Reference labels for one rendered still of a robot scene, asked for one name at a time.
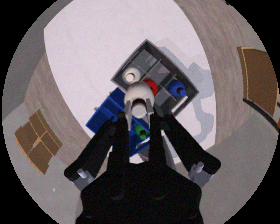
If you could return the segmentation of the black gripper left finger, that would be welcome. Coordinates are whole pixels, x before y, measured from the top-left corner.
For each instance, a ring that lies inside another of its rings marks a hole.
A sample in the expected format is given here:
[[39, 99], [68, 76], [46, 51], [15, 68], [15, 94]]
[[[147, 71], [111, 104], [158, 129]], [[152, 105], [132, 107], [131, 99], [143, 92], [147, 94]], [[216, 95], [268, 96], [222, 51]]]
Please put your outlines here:
[[125, 162], [130, 162], [131, 107], [131, 100], [127, 100], [124, 112], [116, 114], [117, 121], [105, 121], [79, 157], [64, 170], [64, 176], [80, 191], [94, 181], [113, 144], [108, 156], [103, 192], [113, 200], [125, 196]]

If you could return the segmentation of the green bottle with pale green label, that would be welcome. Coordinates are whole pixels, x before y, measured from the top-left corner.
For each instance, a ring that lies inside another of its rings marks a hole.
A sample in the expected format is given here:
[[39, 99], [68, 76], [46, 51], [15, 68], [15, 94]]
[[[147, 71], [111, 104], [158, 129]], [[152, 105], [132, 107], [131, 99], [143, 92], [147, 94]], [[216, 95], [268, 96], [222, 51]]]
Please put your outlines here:
[[135, 131], [138, 135], [140, 135], [140, 138], [142, 140], [146, 139], [146, 135], [148, 134], [148, 132], [143, 127], [141, 127], [138, 123], [135, 124]]

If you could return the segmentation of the red bottle with pink label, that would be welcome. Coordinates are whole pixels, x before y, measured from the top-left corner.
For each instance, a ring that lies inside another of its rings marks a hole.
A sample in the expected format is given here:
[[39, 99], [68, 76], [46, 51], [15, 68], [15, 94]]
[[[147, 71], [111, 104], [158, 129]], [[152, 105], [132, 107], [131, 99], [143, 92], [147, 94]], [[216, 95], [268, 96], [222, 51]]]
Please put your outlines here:
[[[150, 88], [151, 88], [151, 90], [152, 90], [152, 92], [153, 92], [153, 95], [155, 94], [157, 94], [157, 92], [158, 92], [158, 86], [157, 86], [157, 84], [153, 81], [153, 80], [151, 80], [151, 79], [149, 79], [149, 78], [144, 78], [143, 80], [142, 80], [143, 82], [145, 82], [145, 83], [147, 83], [149, 86], [150, 86]], [[153, 89], [154, 88], [154, 89]], [[154, 90], [155, 90], [155, 92], [154, 92]], [[155, 96], [154, 95], [154, 96]]]

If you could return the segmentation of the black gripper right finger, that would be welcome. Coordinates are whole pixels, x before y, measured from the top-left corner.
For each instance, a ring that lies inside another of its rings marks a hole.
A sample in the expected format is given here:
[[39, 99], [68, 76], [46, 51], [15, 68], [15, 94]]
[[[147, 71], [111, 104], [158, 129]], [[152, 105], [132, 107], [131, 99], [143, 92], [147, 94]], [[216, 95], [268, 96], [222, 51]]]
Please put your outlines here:
[[202, 188], [221, 167], [220, 160], [206, 152], [173, 115], [165, 114], [164, 117], [160, 117], [156, 114], [150, 98], [146, 98], [146, 106], [150, 129], [148, 196], [154, 200], [160, 200], [169, 192], [169, 177], [161, 130], [164, 130], [189, 172], [189, 179]]

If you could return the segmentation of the white bottle with grey label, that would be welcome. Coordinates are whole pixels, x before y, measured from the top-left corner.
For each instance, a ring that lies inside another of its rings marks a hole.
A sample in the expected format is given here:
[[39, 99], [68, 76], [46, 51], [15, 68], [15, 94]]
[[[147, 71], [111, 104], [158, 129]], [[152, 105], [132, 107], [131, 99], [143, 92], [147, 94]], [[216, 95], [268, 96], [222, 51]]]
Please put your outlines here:
[[[133, 85], [133, 86], [131, 86]], [[143, 81], [136, 81], [128, 88], [124, 103], [131, 100], [131, 111], [134, 117], [142, 118], [147, 113], [146, 98], [150, 98], [152, 107], [154, 105], [154, 95], [148, 84]]]

